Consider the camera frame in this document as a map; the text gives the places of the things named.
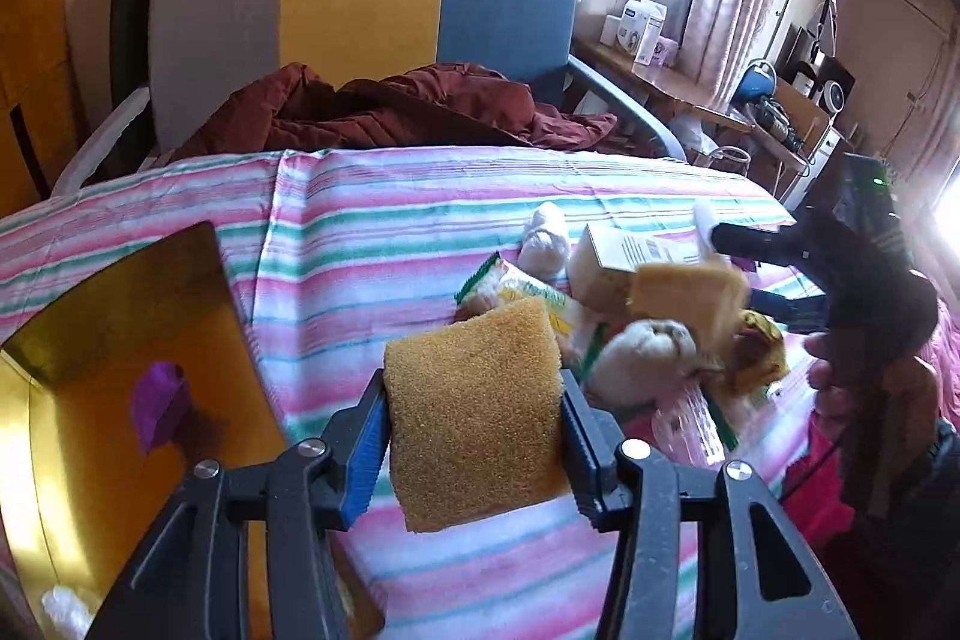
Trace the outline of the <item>person's right hand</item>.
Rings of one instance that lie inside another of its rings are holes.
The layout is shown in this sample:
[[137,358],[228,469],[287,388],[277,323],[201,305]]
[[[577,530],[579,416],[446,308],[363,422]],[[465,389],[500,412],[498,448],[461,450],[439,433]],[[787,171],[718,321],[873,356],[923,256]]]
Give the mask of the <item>person's right hand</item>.
[[815,427],[839,450],[843,500],[885,515],[893,484],[937,442],[934,372],[916,356],[877,369],[866,340],[850,330],[809,336],[804,349],[814,358],[807,381]]

